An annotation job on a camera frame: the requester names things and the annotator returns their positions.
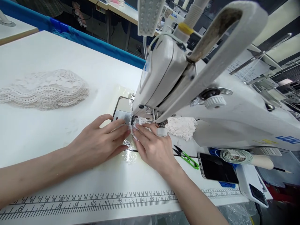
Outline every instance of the green scissors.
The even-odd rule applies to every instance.
[[[194,169],[199,169],[199,165],[191,158],[189,157],[183,150],[181,150],[179,147],[174,145],[176,149],[173,148],[173,150],[181,157],[183,158],[188,164],[190,164]]]

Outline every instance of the smartphone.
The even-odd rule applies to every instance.
[[[232,165],[218,156],[198,153],[199,166],[205,179],[238,184],[238,178]]]

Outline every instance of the measuring tape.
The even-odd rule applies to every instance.
[[[209,199],[241,195],[238,188],[203,189]],[[0,210],[0,221],[60,214],[177,204],[172,190],[120,193],[81,193],[24,197]]]

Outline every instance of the stack of lace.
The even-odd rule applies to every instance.
[[[0,89],[0,103],[46,111],[73,106],[89,95],[88,84],[70,70],[40,72]]]

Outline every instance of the hand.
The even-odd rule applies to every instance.
[[[128,148],[122,145],[130,134],[125,120],[115,120],[99,128],[108,119],[113,117],[110,114],[99,116],[66,147],[68,154],[74,156],[78,169],[84,171],[93,168]]]
[[[139,141],[134,139],[138,152],[148,165],[155,169],[161,176],[167,176],[177,166],[180,166],[173,155],[172,141],[170,136],[156,136],[157,127],[155,124],[137,124],[137,129],[133,129],[134,135]]]

